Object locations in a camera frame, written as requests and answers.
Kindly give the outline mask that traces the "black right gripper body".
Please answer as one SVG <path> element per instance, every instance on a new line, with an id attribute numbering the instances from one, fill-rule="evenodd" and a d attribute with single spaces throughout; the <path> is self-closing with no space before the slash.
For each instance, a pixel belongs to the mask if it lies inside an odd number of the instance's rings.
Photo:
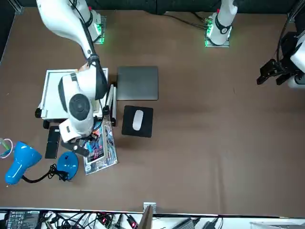
<path id="1" fill-rule="evenodd" d="M 91 133 L 87 137 L 77 137 L 71 140 L 71 145 L 77 147 L 84 147 L 87 142 L 93 141 L 97 139 L 97 135 L 95 133 Z"/>

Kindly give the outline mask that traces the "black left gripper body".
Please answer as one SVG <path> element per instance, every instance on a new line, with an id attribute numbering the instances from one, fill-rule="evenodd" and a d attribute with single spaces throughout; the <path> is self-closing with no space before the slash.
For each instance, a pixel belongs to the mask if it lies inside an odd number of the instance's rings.
<path id="1" fill-rule="evenodd" d="M 290 76 L 295 75 L 295 65 L 291 61 L 290 57 L 291 56 L 284 56 L 279 61 L 273 59 L 275 68 L 273 76 L 279 76 L 282 74 L 289 74 Z"/>

